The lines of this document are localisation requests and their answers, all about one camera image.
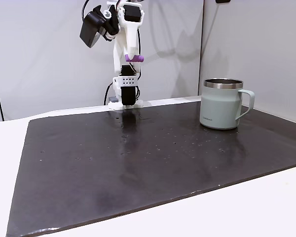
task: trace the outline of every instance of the white table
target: white table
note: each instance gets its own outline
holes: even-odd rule
[[[188,97],[145,102],[145,107],[199,101]],[[60,110],[0,122],[0,237],[6,234],[28,122],[102,112],[107,106]],[[51,237],[89,236],[291,236],[296,237],[296,168]]]

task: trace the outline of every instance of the black rubber mat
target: black rubber mat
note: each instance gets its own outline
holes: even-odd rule
[[[87,225],[296,166],[296,123],[252,111],[237,129],[211,130],[199,109],[195,102],[31,121],[7,236]]]

